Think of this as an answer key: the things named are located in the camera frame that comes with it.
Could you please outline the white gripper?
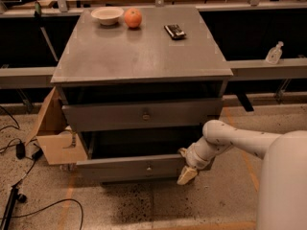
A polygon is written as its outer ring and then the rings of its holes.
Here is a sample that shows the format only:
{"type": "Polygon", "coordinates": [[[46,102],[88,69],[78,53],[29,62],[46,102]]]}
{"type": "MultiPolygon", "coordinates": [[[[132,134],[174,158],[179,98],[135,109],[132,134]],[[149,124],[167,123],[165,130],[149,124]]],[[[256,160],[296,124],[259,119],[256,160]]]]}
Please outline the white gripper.
{"type": "Polygon", "coordinates": [[[184,166],[177,180],[178,185],[186,185],[198,175],[197,170],[204,170],[212,160],[212,152],[207,143],[193,143],[188,149],[177,151],[185,157],[188,166],[184,166]]]}

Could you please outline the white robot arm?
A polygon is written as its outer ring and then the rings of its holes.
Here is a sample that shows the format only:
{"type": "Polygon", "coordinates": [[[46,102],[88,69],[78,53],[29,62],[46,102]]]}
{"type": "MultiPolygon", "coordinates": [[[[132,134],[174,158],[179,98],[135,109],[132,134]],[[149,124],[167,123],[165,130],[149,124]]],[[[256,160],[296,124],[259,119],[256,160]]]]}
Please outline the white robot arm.
{"type": "Polygon", "coordinates": [[[307,131],[267,133],[211,120],[199,141],[179,151],[185,166],[177,183],[187,184],[232,147],[262,160],[256,230],[307,230],[307,131]]]}

